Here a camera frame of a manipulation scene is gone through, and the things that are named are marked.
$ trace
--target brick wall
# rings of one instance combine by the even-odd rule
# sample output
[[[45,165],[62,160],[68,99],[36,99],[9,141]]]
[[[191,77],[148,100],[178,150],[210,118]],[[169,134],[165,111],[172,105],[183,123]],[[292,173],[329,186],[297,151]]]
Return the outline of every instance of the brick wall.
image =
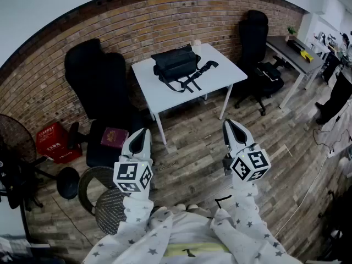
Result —
[[[20,121],[32,135],[60,121],[65,128],[90,120],[64,78],[64,57],[73,46],[99,38],[105,52],[119,52],[128,70],[151,54],[200,39],[236,61],[241,54],[238,22],[249,9],[269,18],[269,35],[299,28],[304,11],[283,0],[96,0],[50,23],[24,43],[0,69],[0,113]],[[129,73],[130,97],[145,101]]]

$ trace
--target potted plant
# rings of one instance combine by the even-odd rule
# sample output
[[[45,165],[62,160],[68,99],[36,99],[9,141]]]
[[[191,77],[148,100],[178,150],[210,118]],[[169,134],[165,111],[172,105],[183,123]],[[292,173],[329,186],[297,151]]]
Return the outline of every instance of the potted plant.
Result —
[[[296,31],[295,31],[295,29],[293,28],[293,26],[288,26],[288,27],[287,27],[287,30],[288,30],[289,34],[287,34],[287,36],[286,36],[286,38],[285,38],[286,42],[290,39],[290,35],[293,35],[293,34],[296,33]]]

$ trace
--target black gaming chair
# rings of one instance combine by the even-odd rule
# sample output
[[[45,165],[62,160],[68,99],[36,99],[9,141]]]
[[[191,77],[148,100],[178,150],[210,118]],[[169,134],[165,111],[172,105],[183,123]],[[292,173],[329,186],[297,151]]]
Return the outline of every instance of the black gaming chair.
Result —
[[[281,72],[277,70],[279,65],[284,65],[283,60],[275,56],[277,60],[271,63],[260,63],[265,58],[266,38],[268,35],[268,18],[262,12],[249,10],[247,19],[239,23],[239,33],[242,44],[242,56],[237,66],[248,76],[247,93],[235,104],[240,103],[250,94],[253,94],[262,107],[261,115],[265,115],[265,107],[261,101],[263,96],[268,98],[284,85],[280,78]]]
[[[71,48],[65,57],[65,77],[76,92],[87,116],[95,119],[89,135],[78,132],[79,123],[69,131],[69,149],[88,142],[87,165],[114,167],[121,150],[101,145],[106,127],[133,132],[143,128],[138,110],[129,101],[124,57],[105,54],[100,40],[92,39]]]

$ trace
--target red crate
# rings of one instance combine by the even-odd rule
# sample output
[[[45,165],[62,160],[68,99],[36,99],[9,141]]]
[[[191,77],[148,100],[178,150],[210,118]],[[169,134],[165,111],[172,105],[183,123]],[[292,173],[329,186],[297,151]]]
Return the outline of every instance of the red crate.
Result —
[[[79,144],[74,150],[67,148],[68,132],[59,123],[54,123],[37,133],[37,150],[56,163],[68,163],[82,155]]]

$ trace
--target red book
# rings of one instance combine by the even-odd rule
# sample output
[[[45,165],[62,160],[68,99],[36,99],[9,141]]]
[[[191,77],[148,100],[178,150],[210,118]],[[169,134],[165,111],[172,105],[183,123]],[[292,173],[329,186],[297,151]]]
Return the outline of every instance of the red book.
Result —
[[[128,131],[124,129],[106,127],[101,144],[103,146],[115,147],[122,149],[123,143],[128,138]]]

